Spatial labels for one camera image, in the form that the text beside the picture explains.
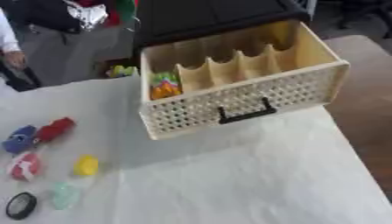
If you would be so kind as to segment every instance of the white paper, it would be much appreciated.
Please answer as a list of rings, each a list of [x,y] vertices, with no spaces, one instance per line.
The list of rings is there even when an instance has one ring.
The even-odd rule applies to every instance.
[[[323,108],[152,141],[137,113],[137,77],[91,80],[0,98],[0,139],[62,116],[72,133],[42,153],[45,174],[21,183],[0,172],[0,210],[22,191],[39,207],[19,223],[392,223],[391,207]],[[70,175],[88,153],[98,175]],[[10,160],[0,152],[0,167]],[[75,207],[56,211],[48,189],[83,189]],[[0,223],[14,223],[0,213]]]

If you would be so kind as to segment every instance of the black rubber ring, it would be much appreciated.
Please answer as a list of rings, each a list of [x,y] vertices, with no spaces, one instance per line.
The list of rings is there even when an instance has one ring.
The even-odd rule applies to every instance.
[[[23,208],[23,210],[18,213],[10,211],[12,202],[14,202],[15,200],[21,200],[21,197],[27,198],[26,205]],[[5,213],[7,214],[8,217],[13,219],[14,221],[20,221],[22,219],[25,219],[27,216],[29,216],[32,213],[32,211],[34,211],[36,205],[37,205],[37,198],[34,195],[30,194],[29,192],[21,192],[15,195],[8,202],[7,207],[5,208]]]

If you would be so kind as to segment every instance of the table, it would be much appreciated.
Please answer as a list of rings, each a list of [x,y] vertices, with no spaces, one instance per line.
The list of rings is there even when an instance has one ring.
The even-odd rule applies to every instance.
[[[28,123],[77,122],[42,154],[45,172],[32,183],[0,173],[0,209],[28,190],[41,203],[19,223],[391,223],[390,204],[322,107],[152,141],[137,113],[138,82],[89,80],[0,98],[1,138]],[[82,153],[100,159],[97,176],[69,174]],[[49,186],[65,180],[83,197],[56,211]],[[14,223],[4,213],[0,222]]]
[[[360,35],[326,43],[351,64],[350,74],[328,111],[382,189],[391,193],[392,56]]]

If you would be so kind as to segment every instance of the colorful toy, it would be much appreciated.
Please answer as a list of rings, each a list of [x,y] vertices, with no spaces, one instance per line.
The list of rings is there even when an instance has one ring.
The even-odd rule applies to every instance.
[[[151,99],[181,95],[179,80],[173,73],[157,73],[151,81]]]
[[[70,130],[74,125],[75,122],[68,117],[56,120],[52,124],[40,128],[35,135],[34,142],[36,144],[51,142],[54,138]]]
[[[56,183],[52,188],[52,203],[57,210],[71,207],[79,201],[81,190],[64,182]]]
[[[37,128],[31,125],[16,130],[3,142],[4,149],[12,154],[18,154],[31,148],[36,130]]]
[[[109,78],[120,78],[125,76],[131,76],[133,74],[134,67],[124,67],[124,66],[113,66],[108,72],[107,75]]]
[[[7,173],[14,179],[31,181],[41,168],[41,162],[37,154],[26,151],[14,157],[8,166]]]
[[[98,158],[91,155],[81,156],[73,166],[76,175],[90,176],[98,171]]]

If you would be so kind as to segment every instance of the drawer compartment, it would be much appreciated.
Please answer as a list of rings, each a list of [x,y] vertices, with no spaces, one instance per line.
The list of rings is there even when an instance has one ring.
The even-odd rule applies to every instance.
[[[305,24],[299,24],[289,49],[265,38],[265,29],[145,48],[140,115],[150,137],[175,137],[331,102],[348,63]],[[151,80],[162,72],[178,77],[182,94],[151,99]]]

